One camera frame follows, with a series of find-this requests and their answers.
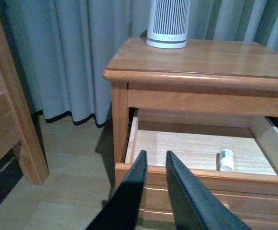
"nightstand top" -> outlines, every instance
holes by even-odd
[[[104,70],[110,81],[232,86],[278,90],[278,52],[257,43],[188,40],[181,49],[131,37]]]

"white air purifier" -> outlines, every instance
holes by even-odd
[[[166,49],[187,43],[190,0],[152,0],[146,43]]]

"laminate floor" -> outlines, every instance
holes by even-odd
[[[22,178],[0,205],[0,230],[83,230],[114,190],[112,123],[74,126],[39,119],[50,175],[44,185]],[[138,221],[137,229],[173,229]]]

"curtain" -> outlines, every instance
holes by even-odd
[[[0,0],[32,112],[74,121],[111,117],[101,72],[129,36],[147,29],[150,0]],[[278,51],[278,0],[191,0],[189,39],[257,42]]]

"nightstand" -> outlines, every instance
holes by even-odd
[[[145,149],[140,214],[173,221],[165,153],[172,150],[252,229],[278,229],[278,52],[256,43],[189,40],[159,49],[129,38],[103,72],[112,82],[116,183]],[[128,137],[129,108],[136,108]],[[221,149],[234,172],[218,170]]]

